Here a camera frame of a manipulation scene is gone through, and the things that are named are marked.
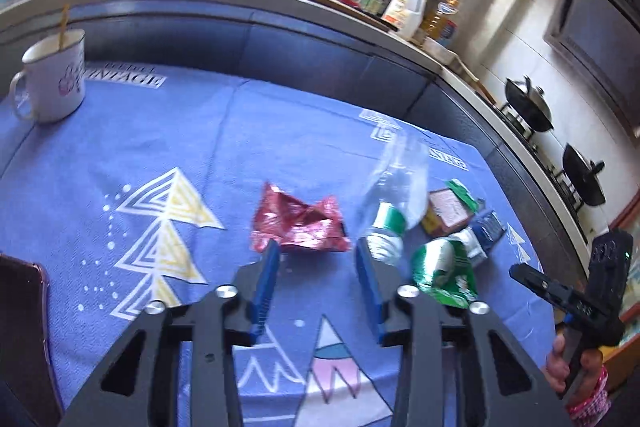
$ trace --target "blue tablecloth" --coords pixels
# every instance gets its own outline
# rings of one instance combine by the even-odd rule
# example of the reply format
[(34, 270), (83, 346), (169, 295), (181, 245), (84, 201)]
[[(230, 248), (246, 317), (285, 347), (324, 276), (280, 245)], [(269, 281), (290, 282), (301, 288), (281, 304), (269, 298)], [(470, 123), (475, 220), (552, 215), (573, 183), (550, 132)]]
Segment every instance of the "blue tablecloth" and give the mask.
[[(81, 107), (57, 124), (20, 123), (0, 105), (0, 250), (49, 273), (65, 405), (151, 297), (196, 301), (256, 260), (250, 226), (265, 181), (308, 202), (334, 194), (355, 233), (387, 138), (387, 117), (347, 103), (224, 74), (142, 70), (166, 79), (88, 80)], [(157, 88), (124, 83), (136, 78)], [(522, 226), (476, 149), (423, 134), (430, 189), (457, 178), (508, 226), (476, 270), (479, 294), (541, 365), (551, 306), (508, 276), (513, 263), (540, 266)], [(412, 230), (406, 251), (425, 240)], [(284, 256), (266, 334), (235, 359), (246, 423), (389, 424), (399, 349), (375, 344), (351, 253)], [(190, 387), (184, 371), (180, 379), (184, 425)]]

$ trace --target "crumpled packaging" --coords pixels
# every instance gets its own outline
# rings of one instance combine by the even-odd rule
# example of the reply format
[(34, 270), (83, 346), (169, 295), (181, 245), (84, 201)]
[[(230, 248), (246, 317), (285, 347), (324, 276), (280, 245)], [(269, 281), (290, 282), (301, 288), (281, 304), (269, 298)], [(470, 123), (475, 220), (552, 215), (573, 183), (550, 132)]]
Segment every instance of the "crumpled packaging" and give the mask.
[(251, 246), (262, 253), (270, 239), (276, 240), (283, 251), (351, 249), (335, 196), (307, 204), (266, 182), (254, 216)]

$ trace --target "white mug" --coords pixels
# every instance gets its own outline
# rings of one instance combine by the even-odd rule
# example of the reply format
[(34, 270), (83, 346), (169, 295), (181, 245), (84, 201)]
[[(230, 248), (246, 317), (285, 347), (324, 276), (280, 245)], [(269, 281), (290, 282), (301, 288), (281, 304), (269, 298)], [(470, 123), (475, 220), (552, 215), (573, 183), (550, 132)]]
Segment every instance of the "white mug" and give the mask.
[[(21, 120), (40, 123), (62, 120), (84, 100), (84, 30), (65, 32), (62, 50), (58, 35), (34, 44), (22, 56), (24, 68), (14, 76), (9, 87), (14, 113)], [(15, 89), (26, 84), (31, 110), (22, 110), (22, 99)]]

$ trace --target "phone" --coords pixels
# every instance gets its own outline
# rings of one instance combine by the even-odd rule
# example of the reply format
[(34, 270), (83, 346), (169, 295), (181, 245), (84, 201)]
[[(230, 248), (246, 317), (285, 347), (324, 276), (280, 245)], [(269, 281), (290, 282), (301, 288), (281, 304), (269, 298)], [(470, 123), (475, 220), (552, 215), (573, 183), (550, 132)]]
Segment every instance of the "phone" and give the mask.
[(0, 253), (0, 383), (37, 427), (55, 427), (62, 418), (49, 358), (47, 287), (42, 266)]

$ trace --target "screw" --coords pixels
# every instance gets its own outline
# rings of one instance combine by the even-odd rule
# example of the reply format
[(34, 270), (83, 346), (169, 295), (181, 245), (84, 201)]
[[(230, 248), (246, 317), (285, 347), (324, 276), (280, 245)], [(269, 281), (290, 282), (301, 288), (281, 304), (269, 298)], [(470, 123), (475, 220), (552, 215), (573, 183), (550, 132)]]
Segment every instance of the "screw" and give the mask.
[(162, 301), (151, 301), (149, 304), (145, 306), (145, 313), (149, 315), (158, 315), (162, 313), (166, 309), (164, 302)]
[(238, 295), (238, 288), (232, 284), (223, 284), (216, 288), (216, 295), (221, 299), (230, 299), (231, 297)]
[(412, 284), (403, 284), (397, 289), (398, 295), (406, 299), (413, 299), (420, 295), (420, 290)]
[(489, 304), (482, 301), (476, 301), (469, 304), (469, 311), (476, 315), (487, 314), (490, 309)]

